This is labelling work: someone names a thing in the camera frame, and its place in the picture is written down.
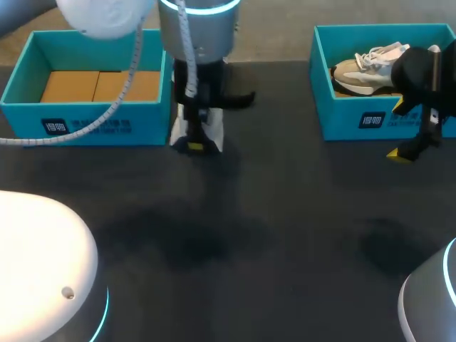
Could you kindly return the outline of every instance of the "black cloth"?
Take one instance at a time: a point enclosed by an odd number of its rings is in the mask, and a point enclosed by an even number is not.
[[[258,97],[225,113],[218,157],[0,149],[0,189],[92,230],[111,341],[404,341],[400,287],[456,235],[456,144],[404,166],[385,158],[397,142],[324,142],[308,67],[234,64],[235,92]]]

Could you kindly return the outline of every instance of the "sneaker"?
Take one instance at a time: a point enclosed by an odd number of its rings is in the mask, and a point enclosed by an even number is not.
[[[393,87],[391,68],[410,45],[397,42],[385,47],[372,48],[369,53],[355,54],[355,59],[339,63],[331,73],[336,82],[348,93],[372,95],[384,87]]]

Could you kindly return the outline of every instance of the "open box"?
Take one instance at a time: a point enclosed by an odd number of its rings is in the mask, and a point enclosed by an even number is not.
[[[373,140],[414,137],[421,107],[405,117],[392,114],[399,96],[337,97],[328,69],[354,54],[396,41],[414,47],[437,44],[442,50],[455,39],[447,24],[316,26],[310,57],[310,78],[325,140]],[[456,137],[456,120],[443,126],[443,136]]]
[[[18,138],[49,138],[92,123],[110,102],[41,103],[53,71],[126,71],[134,35],[101,41],[77,31],[33,32],[11,74],[1,109]],[[164,145],[169,130],[172,59],[159,30],[144,30],[139,71],[159,71],[156,100],[124,102],[102,127],[60,145]]]

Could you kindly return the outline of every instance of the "printed logo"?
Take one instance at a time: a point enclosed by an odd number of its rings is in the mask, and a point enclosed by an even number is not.
[[[68,127],[64,119],[43,119],[41,123],[48,135],[65,135],[69,134]]]
[[[385,120],[385,112],[365,112],[358,128],[380,128]]]
[[[444,118],[442,124],[444,125],[448,117]],[[421,115],[418,112],[410,112],[405,115],[391,114],[388,121],[388,127],[420,127]]]

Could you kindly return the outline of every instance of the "shoelace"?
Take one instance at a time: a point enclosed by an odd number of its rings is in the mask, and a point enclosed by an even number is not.
[[[369,53],[364,53],[360,55],[355,53],[356,63],[361,70],[367,70],[372,66],[389,66],[392,61],[385,60],[382,55],[385,52],[389,52],[394,48],[400,47],[400,43],[394,43],[388,46],[379,46],[369,50]]]

